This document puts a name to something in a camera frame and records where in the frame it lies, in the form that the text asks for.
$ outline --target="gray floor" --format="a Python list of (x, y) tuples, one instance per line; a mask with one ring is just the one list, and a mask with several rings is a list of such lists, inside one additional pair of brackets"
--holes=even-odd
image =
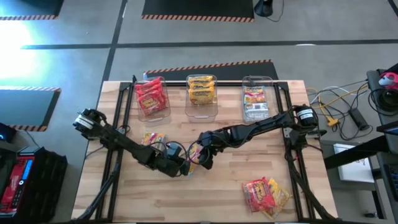
[[(55, 21), (0, 21), (0, 85), (62, 88), (49, 129), (32, 133), (39, 144), (66, 155), (70, 164), (54, 222), (67, 221), (72, 213), (87, 146), (72, 122), (77, 111), (96, 106), (109, 49), (17, 48), (110, 44), (121, 3), (122, 0), (65, 0)], [(143, 3), (144, 0), (128, 1), (119, 43), (398, 39), (398, 17), (386, 0), (285, 0), (279, 23), (257, 17), (252, 24), (145, 21), (140, 19)], [(274, 17), (279, 15), (280, 7), (281, 1), (275, 1)], [(364, 80), (366, 71), (390, 67), (397, 62), (396, 49), (398, 44), (117, 49), (109, 80), (130, 80), (131, 75), (142, 78), (143, 71), (160, 68), (271, 59), (281, 80), (305, 80), (307, 87), (321, 90)], [(323, 99), (328, 101), (333, 96), (325, 95)], [(336, 107), (347, 109), (342, 103)], [(359, 99), (359, 109), (369, 124), (379, 125), (366, 96)], [(320, 124), (328, 129), (323, 118)], [(345, 131), (347, 135), (355, 131), (351, 121)], [(356, 141), (375, 136), (378, 133), (373, 131)], [(323, 139), (339, 141), (340, 137), (329, 131)], [(32, 144), (25, 133), (18, 135), (16, 143)], [(334, 189), (333, 195), (339, 217), (344, 220), (382, 223), (362, 217), (363, 212), (374, 210), (369, 192)]]

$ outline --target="snack package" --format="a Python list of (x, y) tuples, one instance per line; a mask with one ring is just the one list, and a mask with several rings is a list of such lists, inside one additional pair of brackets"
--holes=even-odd
[(160, 77), (143, 85), (135, 85), (137, 102), (145, 116), (166, 107), (166, 96)]
[(192, 83), (191, 85), (189, 85), (189, 89), (191, 90), (203, 90), (203, 89), (209, 89), (211, 87), (214, 87), (214, 82), (209, 82), (206, 84)]
[(211, 75), (204, 75), (200, 77), (190, 77), (188, 79), (188, 84), (191, 85), (192, 83), (195, 84), (207, 84), (213, 80)]
[(260, 121), (269, 117), (265, 86), (243, 87), (243, 120)]
[(204, 88), (199, 90), (192, 90), (189, 89), (189, 99), (191, 103), (200, 105), (200, 104), (207, 104), (212, 103), (214, 98), (214, 88)]
[(189, 100), (192, 104), (202, 105), (212, 103), (215, 95), (213, 76), (203, 75), (188, 78)]
[(242, 184), (242, 189), (250, 211), (258, 212), (275, 207), (275, 201), (265, 177)]
[(289, 200), (290, 194), (282, 187), (279, 187), (278, 183), (272, 178), (268, 181), (268, 186), (275, 200), (275, 207), (267, 208), (261, 212), (271, 219), (276, 219), (280, 211), (282, 211), (283, 207)]
[(244, 103), (265, 103), (266, 88), (264, 86), (244, 86)]
[[(162, 133), (150, 133), (145, 132), (144, 137), (142, 138), (141, 144), (143, 145), (150, 145), (154, 142), (165, 142), (166, 135)], [(164, 147), (161, 143), (153, 144), (153, 147), (163, 151)]]
[[(190, 155), (189, 157), (192, 159), (193, 162), (199, 162), (201, 149), (202, 149), (201, 146), (196, 143), (192, 145), (192, 148), (189, 152)], [(194, 164), (189, 158), (187, 158), (187, 161), (190, 163), (189, 172), (188, 172), (188, 176), (190, 177), (197, 165)]]
[(137, 102), (146, 116), (165, 108), (165, 98), (158, 91), (140, 96)]

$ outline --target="wooden table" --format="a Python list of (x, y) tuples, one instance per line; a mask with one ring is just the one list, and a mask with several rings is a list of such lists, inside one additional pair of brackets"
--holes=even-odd
[[(288, 81), (293, 105), (308, 104), (304, 82)], [(98, 110), (111, 122), (114, 116), (120, 82), (104, 82)], [(185, 88), (168, 88), (172, 120), (170, 124), (145, 127), (137, 119), (137, 104), (133, 99), (127, 135), (141, 142), (145, 131), (165, 133), (168, 140), (181, 142), (185, 147), (196, 140), (202, 131), (241, 124), (241, 89), (218, 87), (218, 115), (214, 123), (189, 123), (185, 115)], [(271, 115), (277, 114), (269, 103)], [(88, 152), (100, 145), (91, 142)], [(241, 184), (261, 177), (274, 178), (292, 193), (287, 162), (284, 159), (281, 129), (254, 137), (239, 149), (227, 148), (214, 157), (211, 170), (197, 167), (191, 177), (170, 178), (159, 171), (139, 165), (127, 152), (118, 187), (114, 222), (266, 222), (262, 213), (250, 213), (245, 204)], [(101, 186), (106, 150), (92, 154), (85, 161), (72, 218), (78, 217), (92, 202)], [(303, 150), (310, 188), (330, 214), (337, 217), (320, 151)], [(303, 193), (300, 194), (305, 217), (307, 209)], [(297, 221), (294, 200), (291, 198), (277, 221)]]

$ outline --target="hazard stripe tape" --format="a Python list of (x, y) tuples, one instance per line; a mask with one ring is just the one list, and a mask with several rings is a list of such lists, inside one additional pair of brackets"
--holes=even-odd
[(23, 130), (23, 131), (45, 131), (47, 130), (47, 126), (40, 125), (40, 126), (31, 126), (31, 125), (8, 125), (10, 128), (14, 128), (16, 130)]
[(250, 18), (250, 17), (229, 17), (229, 16), (142, 15), (141, 19), (220, 21), (220, 22), (254, 22), (254, 18)]
[(28, 21), (28, 20), (52, 20), (55, 15), (36, 15), (36, 16), (0, 16), (0, 21)]
[(232, 66), (232, 65), (246, 65), (246, 64), (253, 64), (253, 63), (269, 63), (269, 62), (271, 62), (271, 59), (251, 60), (251, 61), (244, 61), (244, 62), (217, 63), (217, 64), (212, 64), (212, 65), (198, 65), (198, 66), (148, 70), (148, 71), (144, 71), (144, 74), (160, 73), (160, 72), (174, 72), (174, 71), (180, 71), (180, 70), (193, 70), (193, 69), (199, 69), (199, 68), (225, 67), (225, 66)]
[(59, 91), (59, 87), (35, 87), (35, 86), (0, 86), (0, 90), (30, 90), (30, 91)]

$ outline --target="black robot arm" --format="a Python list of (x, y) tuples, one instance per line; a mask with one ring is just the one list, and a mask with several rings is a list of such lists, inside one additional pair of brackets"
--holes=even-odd
[(306, 143), (305, 135), (309, 131), (314, 130), (317, 124), (312, 108), (303, 105), (294, 106), (288, 111), (253, 124), (239, 124), (216, 131), (207, 131), (201, 133), (196, 141), (203, 146), (203, 150), (199, 156), (199, 163), (204, 168), (211, 169), (213, 166), (213, 156), (216, 156), (218, 152), (223, 152), (226, 147), (241, 147), (254, 136), (278, 128), (290, 128), (292, 130), (290, 135), (292, 139), (296, 140), (294, 141), (295, 147), (302, 147)]
[(138, 144), (114, 129), (106, 122), (106, 116), (97, 110), (85, 109), (73, 125), (85, 138), (99, 139), (100, 143), (110, 150), (125, 149), (138, 163), (152, 170), (157, 169), (170, 177), (175, 177), (178, 173), (188, 174), (189, 163), (185, 158), (178, 156), (179, 150), (172, 156), (166, 156), (167, 149), (161, 151), (153, 146)]

